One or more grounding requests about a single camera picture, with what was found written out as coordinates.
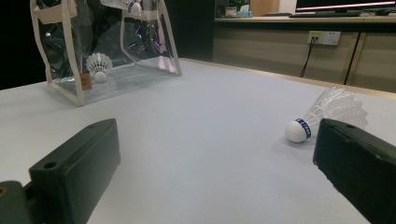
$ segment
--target wall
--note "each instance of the wall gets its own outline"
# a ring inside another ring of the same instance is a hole
[[[294,13],[297,0],[279,0],[279,12]]]

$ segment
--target electrical cable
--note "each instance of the electrical cable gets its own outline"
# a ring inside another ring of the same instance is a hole
[[[305,69],[306,69],[306,66],[308,65],[308,61],[309,61],[309,56],[311,55],[312,48],[314,47],[315,41],[317,41],[317,40],[318,40],[317,37],[312,37],[312,39],[311,39],[311,42],[309,44],[308,57],[306,58],[306,62],[305,62],[305,65],[303,67],[303,70],[301,71],[300,77],[304,77]]]

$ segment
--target table surface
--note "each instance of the table surface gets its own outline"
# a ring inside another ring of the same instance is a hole
[[[367,223],[313,164],[315,139],[284,136],[326,87],[180,64],[180,77],[82,107],[44,82],[0,91],[0,181],[27,184],[34,163],[114,118],[121,164],[89,223]],[[366,131],[396,145],[395,100],[356,98]]]

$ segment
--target shuttlecock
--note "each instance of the shuttlecock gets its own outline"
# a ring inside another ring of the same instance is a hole
[[[299,143],[316,136],[322,119],[336,119],[364,129],[368,124],[367,112],[361,108],[362,101],[354,99],[354,95],[344,89],[327,89],[301,119],[292,121],[286,127],[286,138]]]
[[[105,54],[94,53],[88,57],[86,65],[95,82],[105,82],[107,80],[106,71],[113,67],[113,62]]]
[[[141,0],[100,0],[101,4],[104,6],[128,10],[128,12],[137,17],[142,14],[140,1]]]

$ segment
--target wall outlet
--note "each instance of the wall outlet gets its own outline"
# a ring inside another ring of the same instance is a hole
[[[341,32],[326,31],[322,38],[322,45],[338,45]]]
[[[310,44],[312,42],[312,38],[317,37],[318,39],[315,41],[315,44],[321,44],[323,39],[323,33],[323,31],[310,31],[307,43]]]

